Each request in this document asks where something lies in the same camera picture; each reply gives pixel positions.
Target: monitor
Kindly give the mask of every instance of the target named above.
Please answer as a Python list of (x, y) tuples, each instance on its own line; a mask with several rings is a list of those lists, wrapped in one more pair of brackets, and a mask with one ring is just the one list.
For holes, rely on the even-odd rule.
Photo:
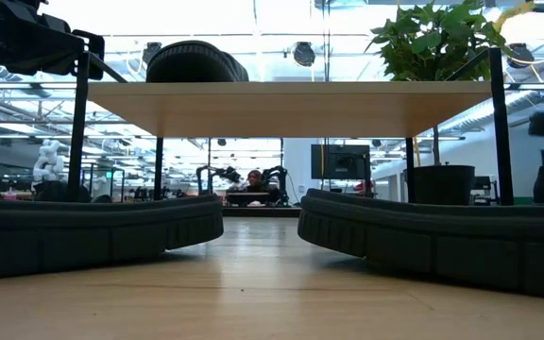
[(366, 179), (369, 145), (312, 144), (312, 179)]

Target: wooden floor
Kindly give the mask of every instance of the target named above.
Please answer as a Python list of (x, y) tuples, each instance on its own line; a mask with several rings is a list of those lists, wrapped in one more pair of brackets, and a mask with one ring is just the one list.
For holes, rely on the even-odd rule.
[(225, 222), (159, 262), (0, 280), (0, 339), (544, 340), (543, 298), (381, 275), (296, 219)]

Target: potted plant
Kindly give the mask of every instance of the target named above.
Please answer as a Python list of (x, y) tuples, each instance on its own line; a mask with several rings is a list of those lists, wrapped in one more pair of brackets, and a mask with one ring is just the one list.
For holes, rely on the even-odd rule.
[[(505, 47), (505, 39), (487, 22), (482, 1), (434, 8), (398, 8), (396, 21), (371, 30), (375, 38), (366, 50), (382, 44), (385, 74), (392, 81), (441, 81), (452, 75), (490, 46)], [(490, 79), (489, 60), (483, 60), (459, 80)], [(415, 170), (416, 202), (467, 205), (473, 185), (474, 168), (442, 165), (438, 148), (438, 129), (433, 128), (433, 165)]]

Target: wooden table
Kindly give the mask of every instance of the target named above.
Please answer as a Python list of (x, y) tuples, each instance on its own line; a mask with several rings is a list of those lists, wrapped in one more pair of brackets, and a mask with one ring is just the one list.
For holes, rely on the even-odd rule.
[(544, 339), (543, 298), (390, 275), (297, 223), (227, 218), (154, 263), (0, 280), (0, 339)]
[(414, 137), (491, 97), (489, 82), (90, 83), (158, 137)]

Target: black plant pot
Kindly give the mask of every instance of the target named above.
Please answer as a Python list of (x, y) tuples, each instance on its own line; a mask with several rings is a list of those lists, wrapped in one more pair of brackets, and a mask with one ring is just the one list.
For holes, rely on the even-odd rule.
[(475, 167), (432, 165), (414, 169), (415, 203), (469, 205)]

